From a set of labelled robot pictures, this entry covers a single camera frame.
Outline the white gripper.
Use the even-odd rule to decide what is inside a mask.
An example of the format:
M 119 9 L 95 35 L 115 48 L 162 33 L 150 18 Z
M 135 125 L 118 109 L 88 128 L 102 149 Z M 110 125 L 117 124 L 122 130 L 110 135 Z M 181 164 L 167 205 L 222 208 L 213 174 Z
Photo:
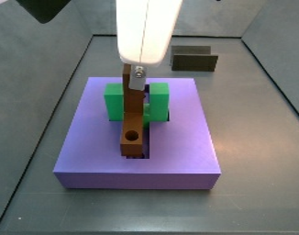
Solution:
M 183 0 L 117 0 L 121 59 L 134 64 L 129 88 L 145 90 L 146 68 L 165 58 Z

